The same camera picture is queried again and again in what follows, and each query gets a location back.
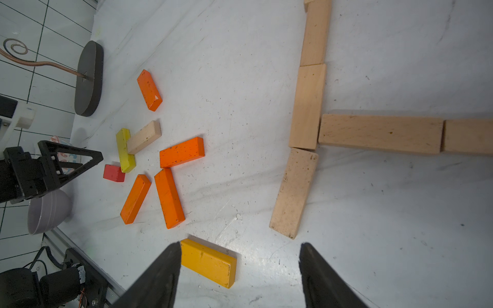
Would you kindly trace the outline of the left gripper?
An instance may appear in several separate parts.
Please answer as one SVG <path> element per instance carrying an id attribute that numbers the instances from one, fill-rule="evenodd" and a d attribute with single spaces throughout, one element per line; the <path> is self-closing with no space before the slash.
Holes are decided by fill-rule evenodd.
<path id="1" fill-rule="evenodd" d="M 103 161 L 99 151 L 51 141 L 39 141 L 41 156 L 33 159 L 22 147 L 6 148 L 1 159 L 1 201 L 30 200 L 60 189 Z M 59 154 L 75 155 L 82 162 L 59 160 Z"/>

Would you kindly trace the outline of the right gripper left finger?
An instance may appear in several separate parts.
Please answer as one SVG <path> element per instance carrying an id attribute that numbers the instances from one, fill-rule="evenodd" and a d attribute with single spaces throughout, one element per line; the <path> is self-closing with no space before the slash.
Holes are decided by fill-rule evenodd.
<path id="1" fill-rule="evenodd" d="M 181 244 L 175 242 L 169 245 L 112 306 L 173 307 L 181 258 Z"/>

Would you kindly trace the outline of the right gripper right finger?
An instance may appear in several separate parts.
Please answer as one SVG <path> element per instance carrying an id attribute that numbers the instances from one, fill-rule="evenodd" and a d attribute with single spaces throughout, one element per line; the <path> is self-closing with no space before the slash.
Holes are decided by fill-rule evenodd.
<path id="1" fill-rule="evenodd" d="M 300 247 L 299 268 L 307 307 L 368 308 L 310 243 Z"/>

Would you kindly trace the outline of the red block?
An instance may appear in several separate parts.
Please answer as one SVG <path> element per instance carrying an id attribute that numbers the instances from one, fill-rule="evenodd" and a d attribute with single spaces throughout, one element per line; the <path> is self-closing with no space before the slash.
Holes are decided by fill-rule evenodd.
<path id="1" fill-rule="evenodd" d="M 124 182 L 125 174 L 119 166 L 106 164 L 103 171 L 103 178 L 112 182 Z"/>

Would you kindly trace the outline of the natural wood block vertical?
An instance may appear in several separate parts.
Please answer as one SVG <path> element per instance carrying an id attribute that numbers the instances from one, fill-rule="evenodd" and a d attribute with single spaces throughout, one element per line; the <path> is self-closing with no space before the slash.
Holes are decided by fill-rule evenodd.
<path id="1" fill-rule="evenodd" d="M 318 154 L 291 149 L 269 227 L 295 239 L 317 169 Z"/>

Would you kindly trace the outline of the natural wood block small diagonal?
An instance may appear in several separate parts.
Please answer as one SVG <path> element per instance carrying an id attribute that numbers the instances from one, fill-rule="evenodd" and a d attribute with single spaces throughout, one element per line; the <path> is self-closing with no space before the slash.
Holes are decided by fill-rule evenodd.
<path id="1" fill-rule="evenodd" d="M 445 120 L 442 151 L 446 153 L 492 156 L 492 120 Z"/>

